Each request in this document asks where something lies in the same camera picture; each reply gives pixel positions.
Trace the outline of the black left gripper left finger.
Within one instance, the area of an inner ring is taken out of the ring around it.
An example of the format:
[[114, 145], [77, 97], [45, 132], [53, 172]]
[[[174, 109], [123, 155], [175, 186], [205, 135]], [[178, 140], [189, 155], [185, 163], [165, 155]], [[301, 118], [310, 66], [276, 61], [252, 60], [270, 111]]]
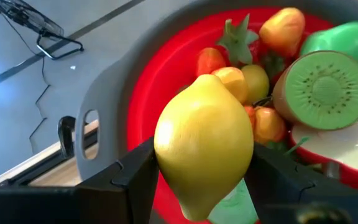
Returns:
[[74, 187], [0, 187], [0, 223], [148, 223], [157, 181], [148, 139]]

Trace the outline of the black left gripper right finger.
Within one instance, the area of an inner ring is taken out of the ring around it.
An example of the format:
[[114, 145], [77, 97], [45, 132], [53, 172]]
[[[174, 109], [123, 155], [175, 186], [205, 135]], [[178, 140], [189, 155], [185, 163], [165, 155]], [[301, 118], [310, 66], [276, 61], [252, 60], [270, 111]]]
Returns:
[[258, 143], [244, 180], [262, 223], [297, 223], [298, 215], [316, 205], [335, 208], [358, 223], [358, 190]]

